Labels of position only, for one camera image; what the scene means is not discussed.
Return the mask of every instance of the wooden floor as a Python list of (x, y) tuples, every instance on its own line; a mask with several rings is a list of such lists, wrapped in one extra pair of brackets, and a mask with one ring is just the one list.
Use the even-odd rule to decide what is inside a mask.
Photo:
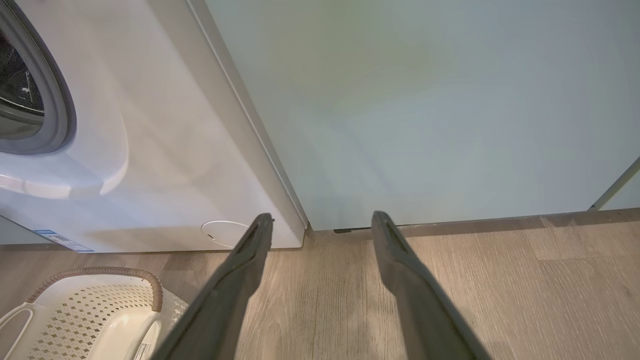
[[(640, 209), (403, 229), (496, 359), (640, 358)], [(46, 277), (129, 266), (190, 301), (226, 253), (76, 254), (0, 248), (0, 313)], [(309, 232), (269, 253), (238, 359), (404, 359), (371, 232)]]

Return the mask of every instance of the washing machine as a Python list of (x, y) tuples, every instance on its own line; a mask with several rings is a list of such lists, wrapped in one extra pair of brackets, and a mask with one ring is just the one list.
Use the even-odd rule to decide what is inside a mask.
[(0, 215), (78, 252), (274, 248), (307, 219), (186, 0), (0, 0)]

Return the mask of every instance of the label sticker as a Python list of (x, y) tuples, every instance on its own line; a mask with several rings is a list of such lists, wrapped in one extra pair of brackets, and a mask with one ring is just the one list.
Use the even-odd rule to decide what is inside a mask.
[(69, 240), (60, 234), (56, 234), (51, 230), (34, 230), (33, 232), (76, 252), (94, 252), (92, 249), (80, 245), (73, 240)]
[(147, 360), (149, 357), (149, 349), (151, 349), (150, 343), (142, 343), (138, 347), (138, 351), (136, 352), (136, 356), (133, 357), (133, 360)]

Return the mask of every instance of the white plastic basket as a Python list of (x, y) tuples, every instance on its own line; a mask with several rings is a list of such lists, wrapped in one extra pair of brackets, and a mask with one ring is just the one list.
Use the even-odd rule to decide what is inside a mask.
[(5, 360), (146, 360), (186, 308), (143, 270), (67, 270), (0, 319), (29, 313)]

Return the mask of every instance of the washing machine drum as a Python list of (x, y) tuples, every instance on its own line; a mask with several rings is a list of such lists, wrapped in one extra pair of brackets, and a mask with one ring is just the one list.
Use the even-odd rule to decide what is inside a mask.
[(69, 90), (46, 46), (11, 0), (0, 0), (0, 152), (45, 154), (71, 141)]

